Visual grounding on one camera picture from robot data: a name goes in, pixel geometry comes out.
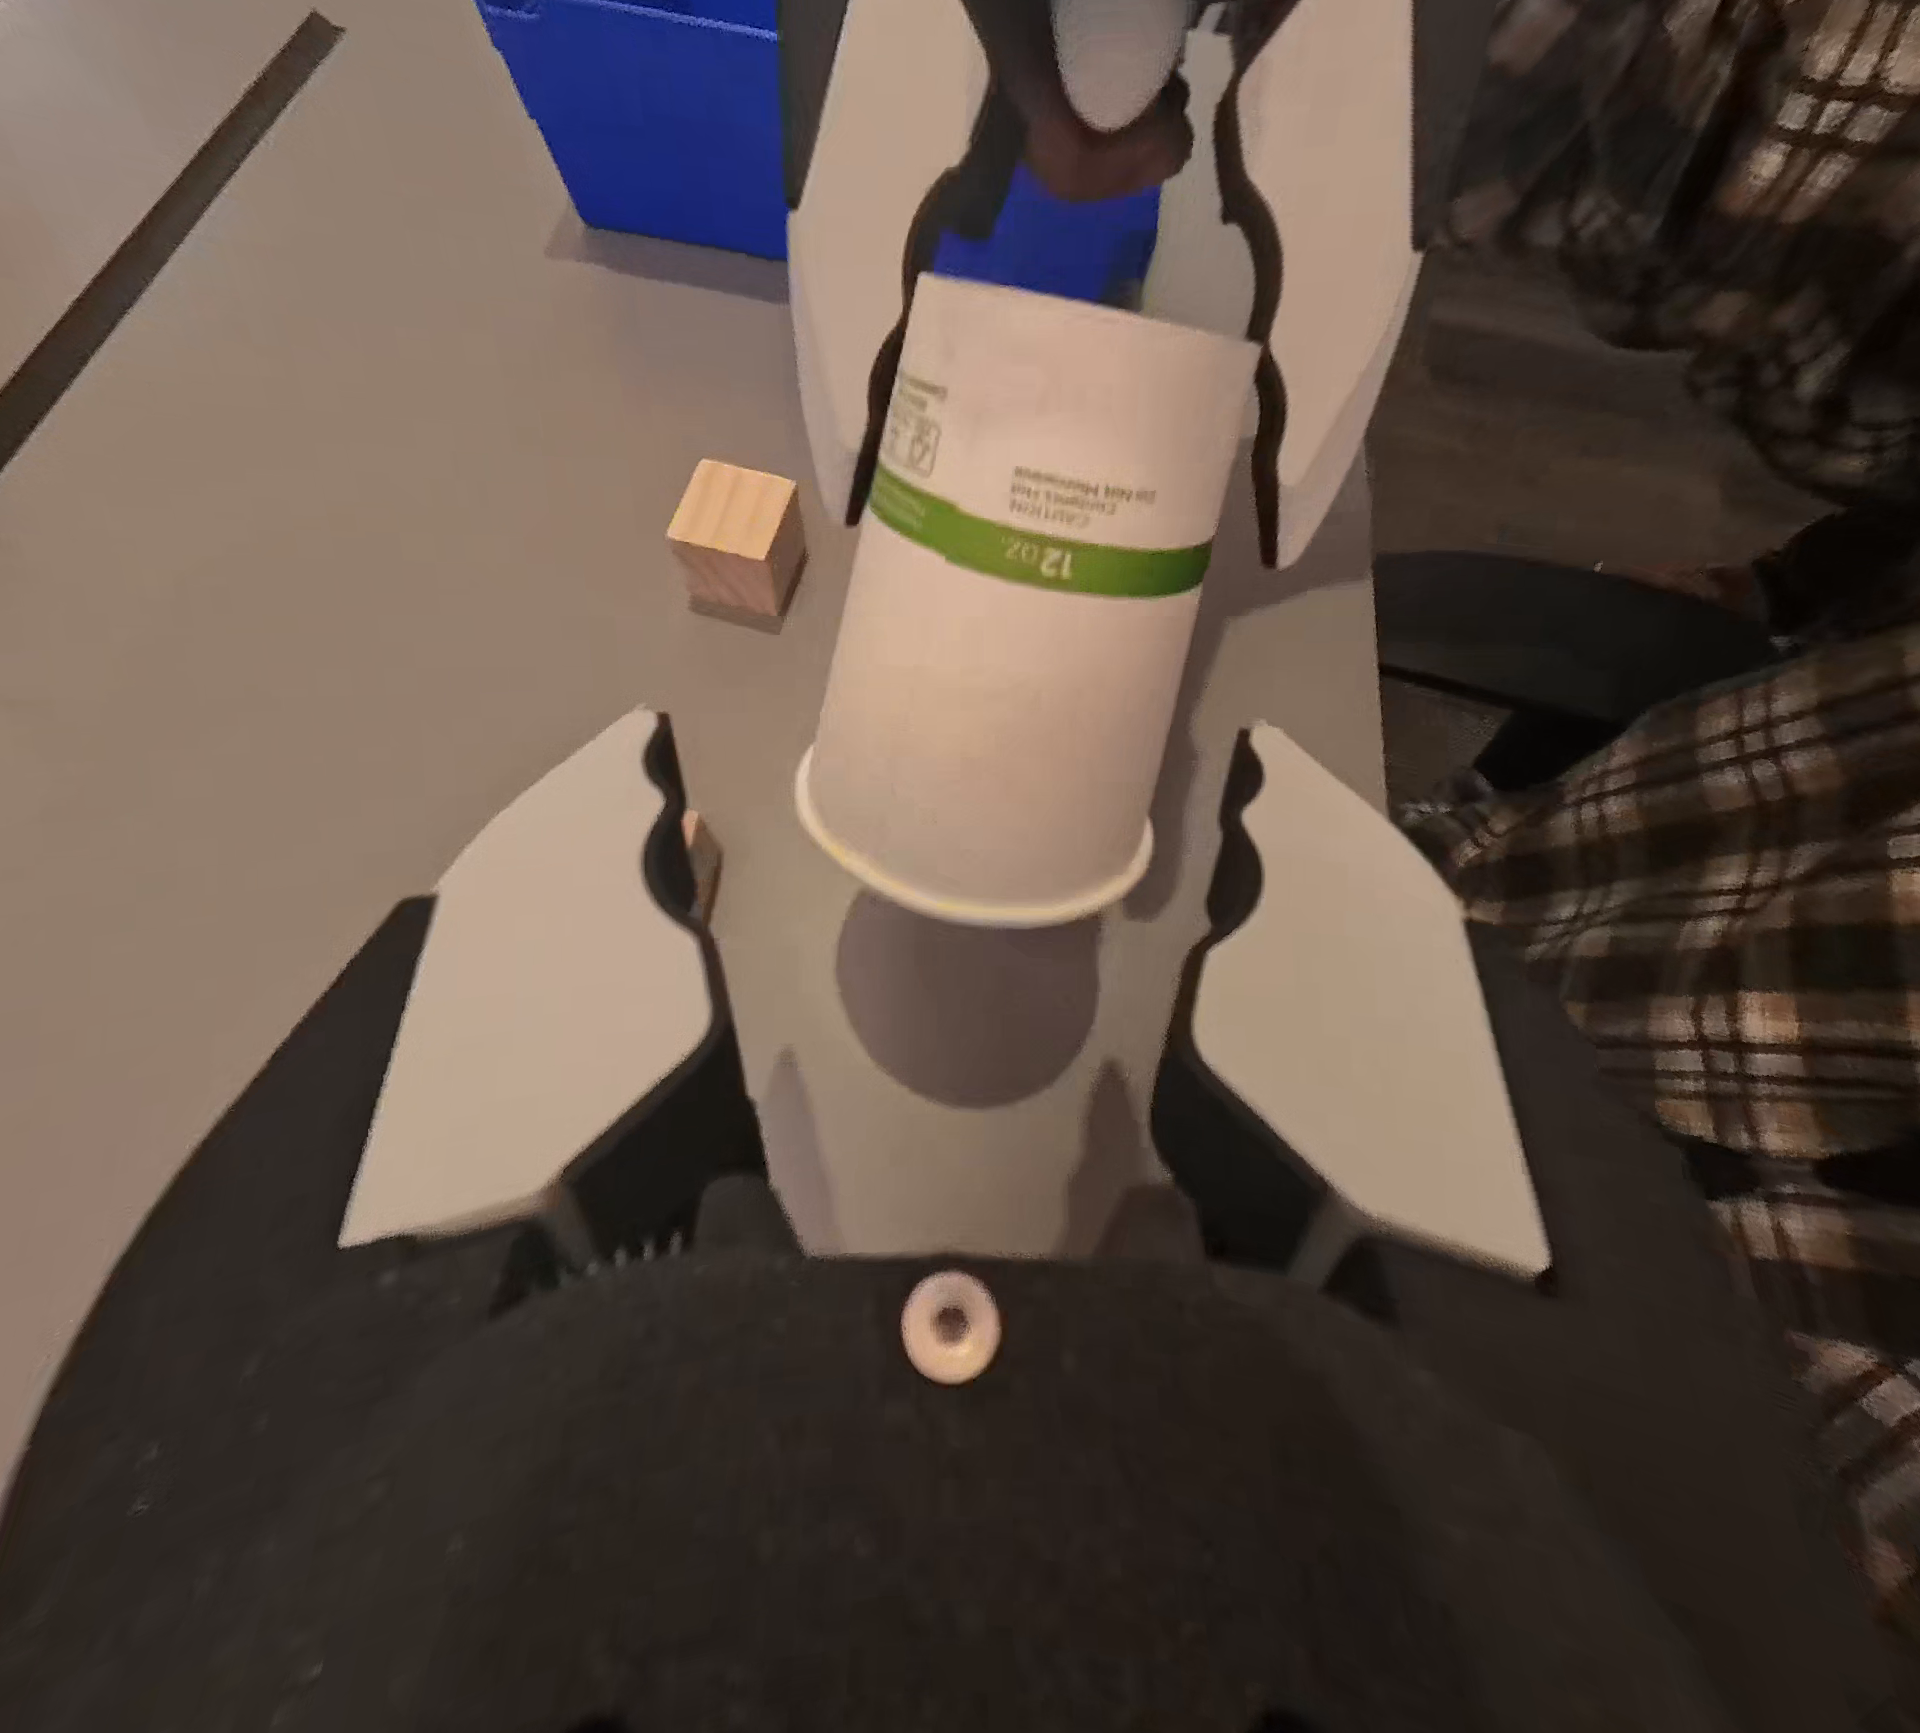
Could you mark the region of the black office chair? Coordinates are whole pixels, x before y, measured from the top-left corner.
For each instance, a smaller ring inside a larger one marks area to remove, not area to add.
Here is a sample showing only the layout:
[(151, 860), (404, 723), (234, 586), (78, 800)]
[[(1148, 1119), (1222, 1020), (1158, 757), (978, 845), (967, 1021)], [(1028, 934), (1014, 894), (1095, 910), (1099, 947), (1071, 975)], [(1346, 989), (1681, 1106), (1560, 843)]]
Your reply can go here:
[(1374, 600), (1387, 680), (1613, 730), (1779, 667), (1769, 629), (1720, 604), (1516, 554), (1379, 554)]

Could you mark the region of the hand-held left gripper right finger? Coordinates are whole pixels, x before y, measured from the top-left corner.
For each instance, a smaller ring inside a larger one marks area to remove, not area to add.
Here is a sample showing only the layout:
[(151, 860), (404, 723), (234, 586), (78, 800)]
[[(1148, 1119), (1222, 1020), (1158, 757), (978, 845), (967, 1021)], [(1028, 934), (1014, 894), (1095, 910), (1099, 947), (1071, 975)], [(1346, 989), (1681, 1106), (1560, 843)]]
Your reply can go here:
[(1325, 1282), (1376, 1240), (1519, 1282), (1551, 1266), (1452, 890), (1269, 723), (1231, 750), (1156, 1151), (1230, 1266)]

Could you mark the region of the blue plastic bin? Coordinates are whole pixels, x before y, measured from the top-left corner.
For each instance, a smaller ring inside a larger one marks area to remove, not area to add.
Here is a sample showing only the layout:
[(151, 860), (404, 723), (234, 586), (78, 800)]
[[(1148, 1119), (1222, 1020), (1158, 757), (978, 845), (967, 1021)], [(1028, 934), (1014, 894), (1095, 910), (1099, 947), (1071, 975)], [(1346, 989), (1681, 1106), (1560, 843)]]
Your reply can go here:
[[(780, 0), (473, 0), (580, 219), (787, 257)], [(1137, 292), (1160, 191), (1060, 202), (1026, 169), (1018, 110), (986, 90), (967, 151), (906, 233), (934, 267), (1090, 307)]]

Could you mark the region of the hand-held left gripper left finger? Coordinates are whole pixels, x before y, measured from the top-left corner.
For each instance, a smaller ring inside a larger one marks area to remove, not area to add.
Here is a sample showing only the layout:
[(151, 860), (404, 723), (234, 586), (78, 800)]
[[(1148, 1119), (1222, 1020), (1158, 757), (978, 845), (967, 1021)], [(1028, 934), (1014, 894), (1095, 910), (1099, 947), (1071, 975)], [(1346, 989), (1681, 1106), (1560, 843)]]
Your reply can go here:
[(749, 1169), (675, 733), (636, 707), (437, 881), (339, 1244), (542, 1224), (567, 1250), (666, 1248)]

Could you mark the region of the person's right hand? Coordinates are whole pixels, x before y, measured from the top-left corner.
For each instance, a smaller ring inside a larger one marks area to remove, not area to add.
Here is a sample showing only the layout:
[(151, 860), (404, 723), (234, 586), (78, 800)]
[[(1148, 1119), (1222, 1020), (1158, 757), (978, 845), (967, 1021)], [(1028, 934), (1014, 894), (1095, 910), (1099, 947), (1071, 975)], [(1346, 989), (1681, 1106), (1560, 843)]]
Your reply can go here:
[(1026, 169), (1060, 202), (1114, 202), (1173, 180), (1192, 151), (1188, 93), (1171, 90), (1134, 122), (1095, 132), (1074, 111), (1050, 111), (1026, 126)]

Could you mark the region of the person in plaid shirt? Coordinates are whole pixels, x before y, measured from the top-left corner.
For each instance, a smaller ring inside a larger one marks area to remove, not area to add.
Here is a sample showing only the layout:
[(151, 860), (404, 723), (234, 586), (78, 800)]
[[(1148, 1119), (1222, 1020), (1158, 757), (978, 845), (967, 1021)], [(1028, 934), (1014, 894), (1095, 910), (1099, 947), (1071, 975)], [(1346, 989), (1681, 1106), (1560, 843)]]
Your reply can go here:
[(1562, 775), (1399, 809), (1706, 1180), (1917, 1640), (1917, 623), (1670, 700)]

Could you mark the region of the white paper cup green band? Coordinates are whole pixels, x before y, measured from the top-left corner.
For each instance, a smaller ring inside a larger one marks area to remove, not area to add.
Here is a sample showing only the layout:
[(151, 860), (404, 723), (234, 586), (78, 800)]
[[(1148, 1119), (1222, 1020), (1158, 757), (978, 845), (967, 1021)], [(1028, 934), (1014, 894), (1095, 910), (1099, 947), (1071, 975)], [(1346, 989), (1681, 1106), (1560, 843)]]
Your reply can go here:
[(1121, 901), (1259, 348), (927, 273), (799, 765), (804, 833), (956, 925)]

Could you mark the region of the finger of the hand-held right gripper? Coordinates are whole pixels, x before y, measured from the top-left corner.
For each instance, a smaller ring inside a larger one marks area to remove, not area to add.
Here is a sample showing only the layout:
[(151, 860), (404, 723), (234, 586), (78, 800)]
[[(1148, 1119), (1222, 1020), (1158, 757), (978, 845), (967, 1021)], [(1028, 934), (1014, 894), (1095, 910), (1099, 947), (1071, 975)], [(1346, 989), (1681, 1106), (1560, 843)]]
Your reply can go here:
[(1300, 0), (1239, 87), (1241, 153), (1282, 250), (1277, 566), (1358, 467), (1419, 282), (1412, 0)]
[(799, 399), (829, 520), (847, 519), (872, 370), (899, 317), (906, 233), (939, 173), (965, 159), (986, 76), (962, 0), (849, 0), (787, 217)]

